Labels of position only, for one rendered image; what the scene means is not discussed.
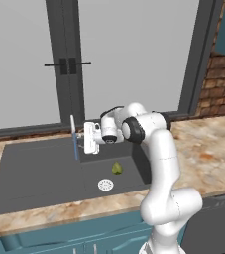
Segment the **dark grey dishwasher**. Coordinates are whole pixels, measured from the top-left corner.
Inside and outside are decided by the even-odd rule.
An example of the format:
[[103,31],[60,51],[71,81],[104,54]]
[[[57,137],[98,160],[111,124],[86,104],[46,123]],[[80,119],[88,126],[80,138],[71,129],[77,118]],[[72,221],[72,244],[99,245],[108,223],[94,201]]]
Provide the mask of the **dark grey dishwasher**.
[[186,225],[181,247],[186,254],[225,254],[225,194],[203,200]]

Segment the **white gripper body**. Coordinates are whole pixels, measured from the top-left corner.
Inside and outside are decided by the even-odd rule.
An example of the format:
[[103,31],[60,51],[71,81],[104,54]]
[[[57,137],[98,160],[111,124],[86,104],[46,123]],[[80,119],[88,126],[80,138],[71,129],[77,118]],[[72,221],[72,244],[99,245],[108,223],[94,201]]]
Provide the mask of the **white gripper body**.
[[98,154],[99,144],[97,143],[97,134],[99,126],[93,122],[84,123],[84,153]]

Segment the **dark grey framed window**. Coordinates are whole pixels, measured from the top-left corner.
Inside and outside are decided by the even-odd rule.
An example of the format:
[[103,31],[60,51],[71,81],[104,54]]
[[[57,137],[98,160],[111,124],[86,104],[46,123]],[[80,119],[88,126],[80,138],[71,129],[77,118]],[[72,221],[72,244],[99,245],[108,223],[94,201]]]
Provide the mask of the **dark grey framed window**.
[[[196,112],[222,5],[223,0],[199,1],[178,110],[167,113],[173,121],[192,116]],[[77,67],[77,74],[70,74],[68,64],[69,58],[76,58],[78,63],[82,63],[78,0],[46,0],[46,11],[54,64],[58,64],[60,59],[66,59],[67,63],[67,75],[61,75],[59,68],[54,67],[60,121],[53,124],[0,129],[0,141],[34,135],[69,133],[71,114],[75,119],[76,128],[78,130],[83,128],[85,121],[83,65]]]

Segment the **white and blue sink faucet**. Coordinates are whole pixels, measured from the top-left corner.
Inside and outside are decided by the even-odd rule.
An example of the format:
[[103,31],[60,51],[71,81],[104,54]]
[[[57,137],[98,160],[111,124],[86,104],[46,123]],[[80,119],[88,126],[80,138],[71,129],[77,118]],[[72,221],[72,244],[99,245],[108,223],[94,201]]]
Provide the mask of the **white and blue sink faucet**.
[[72,136],[72,141],[73,141],[73,146],[74,146],[74,156],[75,156],[75,159],[78,161],[79,160],[78,143],[77,143],[74,117],[72,114],[70,115],[70,125],[71,125],[71,136]]

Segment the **dark grey sink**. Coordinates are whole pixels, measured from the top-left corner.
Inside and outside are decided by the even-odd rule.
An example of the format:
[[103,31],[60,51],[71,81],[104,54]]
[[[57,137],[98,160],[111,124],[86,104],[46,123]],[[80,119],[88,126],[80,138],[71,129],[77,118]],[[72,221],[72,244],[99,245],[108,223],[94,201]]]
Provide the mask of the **dark grey sink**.
[[[0,160],[0,214],[97,198],[150,186],[151,168],[148,148],[123,142],[102,145],[96,155],[86,155],[78,146],[74,156],[70,137],[10,144]],[[123,173],[114,175],[118,162]],[[98,188],[109,179],[110,191]]]

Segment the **green vegetable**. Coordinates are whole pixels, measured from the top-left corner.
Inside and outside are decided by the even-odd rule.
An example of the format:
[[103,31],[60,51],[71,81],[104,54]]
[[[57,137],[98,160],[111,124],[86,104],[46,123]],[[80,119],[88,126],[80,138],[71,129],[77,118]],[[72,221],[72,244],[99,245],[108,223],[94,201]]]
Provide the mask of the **green vegetable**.
[[120,175],[123,173],[123,167],[120,163],[115,162],[112,166],[112,173],[114,175]]

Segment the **teal base cupboard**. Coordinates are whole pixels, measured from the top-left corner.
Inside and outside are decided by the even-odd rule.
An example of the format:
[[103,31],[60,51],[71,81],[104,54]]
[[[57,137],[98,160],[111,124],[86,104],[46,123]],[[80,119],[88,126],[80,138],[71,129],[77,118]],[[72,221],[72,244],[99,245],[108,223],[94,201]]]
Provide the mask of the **teal base cupboard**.
[[139,254],[152,227],[139,211],[0,237],[0,254]]

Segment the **white sink drain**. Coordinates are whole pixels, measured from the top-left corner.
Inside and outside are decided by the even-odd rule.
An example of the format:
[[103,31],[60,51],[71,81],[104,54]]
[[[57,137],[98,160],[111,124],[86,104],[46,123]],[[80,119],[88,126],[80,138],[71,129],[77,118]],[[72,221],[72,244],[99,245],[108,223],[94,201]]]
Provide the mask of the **white sink drain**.
[[109,179],[102,179],[97,185],[101,191],[111,191],[114,188],[114,183]]

